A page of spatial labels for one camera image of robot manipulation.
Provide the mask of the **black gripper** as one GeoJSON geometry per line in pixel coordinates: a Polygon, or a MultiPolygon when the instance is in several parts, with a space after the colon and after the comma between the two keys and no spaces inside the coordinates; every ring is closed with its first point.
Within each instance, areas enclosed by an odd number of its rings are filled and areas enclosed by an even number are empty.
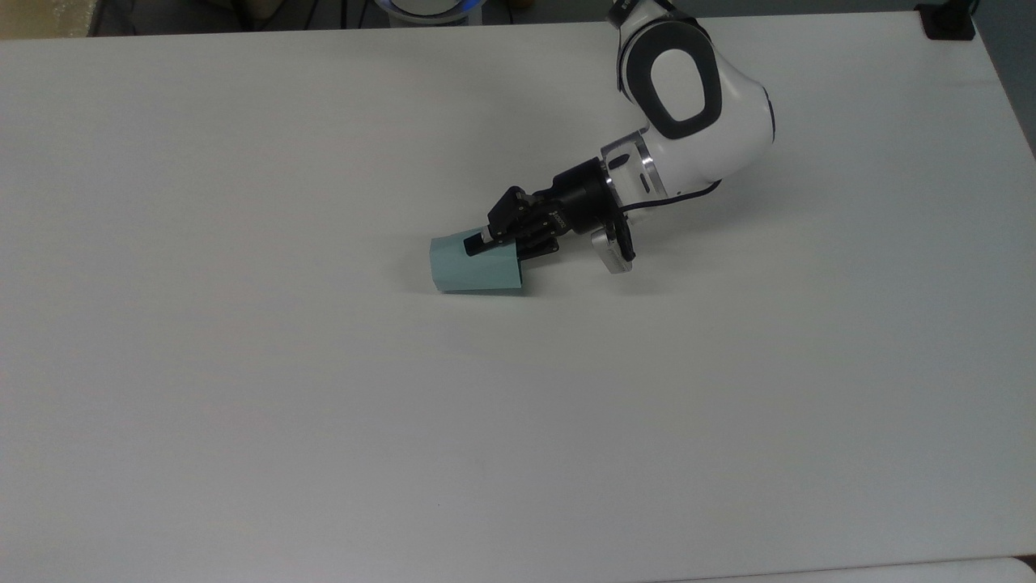
{"type": "Polygon", "coordinates": [[[563,171],[549,188],[533,192],[530,203],[520,187],[503,192],[488,211],[487,225],[464,239],[467,256],[517,242],[517,259],[525,262],[558,252],[558,237],[568,232],[586,235],[603,229],[607,235],[618,235],[617,199],[601,161],[563,171]]]}

